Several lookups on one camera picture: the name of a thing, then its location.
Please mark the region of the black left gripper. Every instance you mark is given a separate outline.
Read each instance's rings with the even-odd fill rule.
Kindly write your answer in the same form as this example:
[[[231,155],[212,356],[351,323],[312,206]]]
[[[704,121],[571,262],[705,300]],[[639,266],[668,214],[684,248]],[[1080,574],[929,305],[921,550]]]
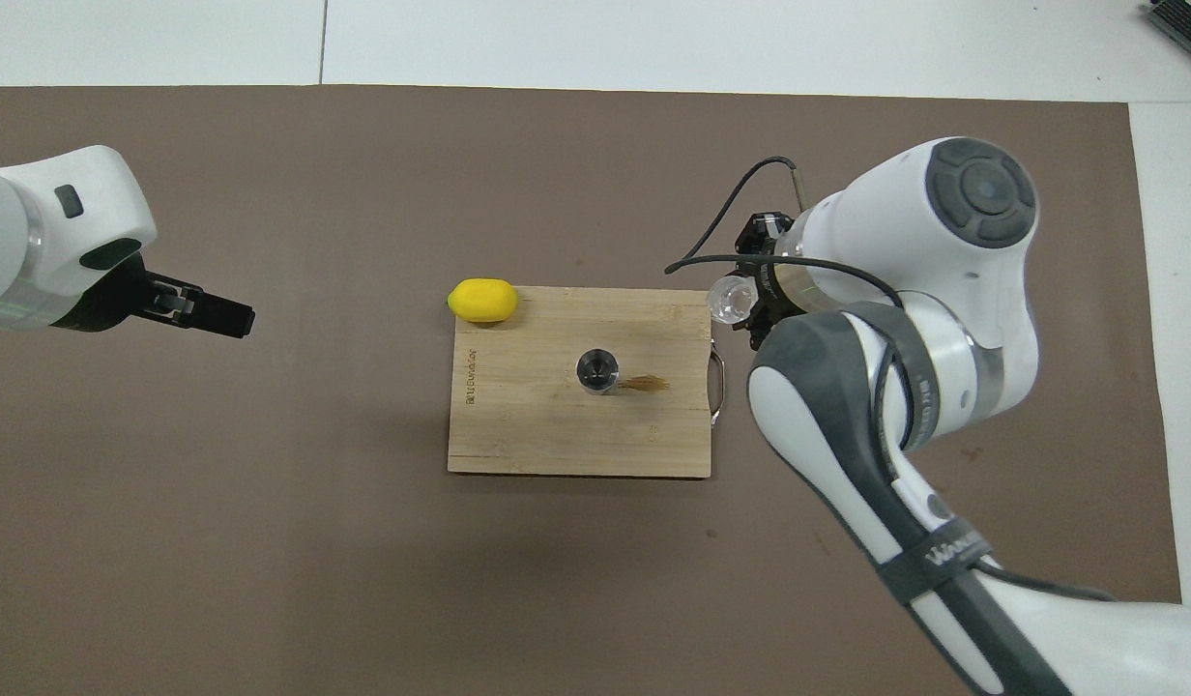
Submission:
[[[132,254],[86,290],[58,327],[96,334],[132,316],[230,338],[247,338],[256,318],[250,305],[202,296],[202,287],[151,273],[143,255]]]

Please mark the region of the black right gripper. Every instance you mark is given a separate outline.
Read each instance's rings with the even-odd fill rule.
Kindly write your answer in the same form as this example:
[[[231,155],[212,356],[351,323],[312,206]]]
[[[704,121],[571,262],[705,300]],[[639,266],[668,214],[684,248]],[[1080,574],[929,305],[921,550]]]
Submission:
[[[784,235],[796,223],[787,215],[752,215],[737,237],[737,255],[766,255],[780,257],[784,247],[780,244]],[[781,276],[782,265],[763,261],[737,261],[738,275],[757,275],[760,286],[760,304],[755,305],[753,316],[747,321],[747,334],[753,352],[759,352],[763,340],[768,338],[772,327],[778,321],[785,321],[798,313],[798,306],[787,296]]]

